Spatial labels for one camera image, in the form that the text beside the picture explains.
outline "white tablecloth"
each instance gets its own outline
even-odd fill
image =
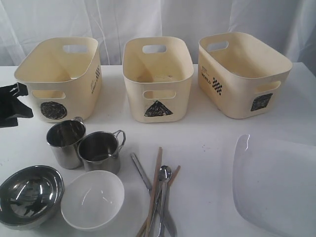
[[[0,67],[0,86],[15,83],[15,69]],[[96,108],[85,123],[87,133],[118,129],[126,132],[118,174],[125,186],[125,202],[117,221],[101,232],[85,233],[68,226],[58,213],[30,231],[13,231],[0,225],[1,237],[135,236],[147,215],[149,195],[129,153],[138,155],[152,178],[159,146],[163,147],[164,164],[172,168],[181,165],[169,197],[169,210],[179,237],[270,236],[243,220],[235,209],[234,149],[238,137],[248,133],[316,145],[316,78],[304,64],[294,64],[272,111],[242,120],[228,118],[216,109],[198,87],[195,73],[187,115],[182,120],[138,123],[129,111],[122,66],[102,66],[102,78]],[[30,105],[27,97],[21,100]],[[46,143],[46,132],[51,126],[37,118],[20,118],[18,127],[0,130],[0,183],[14,172],[36,164],[59,170],[66,185],[84,173],[83,168],[66,170],[57,164]]]

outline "white curtain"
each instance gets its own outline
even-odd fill
[[[122,63],[137,37],[183,39],[194,63],[198,41],[246,32],[316,75],[316,0],[0,0],[0,66],[19,65],[48,38],[93,37],[105,65]]]

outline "bin handle hole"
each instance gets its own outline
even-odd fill
[[[143,53],[165,53],[166,51],[167,47],[163,44],[145,45],[143,47]]]
[[[64,45],[63,50],[66,53],[87,53],[88,52],[87,46],[83,44]]]
[[[147,90],[144,91],[143,96],[145,99],[173,99],[176,97],[176,92],[174,90]]]
[[[207,52],[215,51],[215,50],[220,50],[220,49],[225,49],[228,47],[228,41],[223,41],[219,43],[210,43],[206,47]]]
[[[260,85],[258,87],[256,87],[255,89],[255,93],[263,93],[269,90],[275,90],[277,89],[279,86],[281,85],[281,81],[274,81],[274,82],[270,82],[268,84],[264,84],[264,85]]]
[[[64,99],[66,94],[60,90],[33,90],[34,97],[39,99]]]

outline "metal mug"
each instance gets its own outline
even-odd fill
[[[61,167],[75,169],[82,165],[78,145],[85,137],[85,130],[83,119],[75,117],[55,124],[47,132],[47,142]]]
[[[120,133],[123,134],[121,145],[118,140]],[[125,132],[122,130],[114,133],[98,131],[87,135],[78,146],[78,155],[85,171],[101,169],[117,174],[120,169],[119,152],[125,141]]]

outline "storage bin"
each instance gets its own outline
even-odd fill
[[[102,84],[98,41],[80,37],[45,40],[14,76],[27,86],[33,110],[42,120],[86,119]]]
[[[227,46],[208,51],[218,43]],[[214,35],[199,42],[199,85],[231,118],[270,110],[291,68],[285,56],[246,33]]]
[[[147,45],[165,52],[145,53]],[[184,41],[174,37],[138,38],[124,50],[123,74],[133,117],[139,122],[170,122],[186,111],[194,69]]]

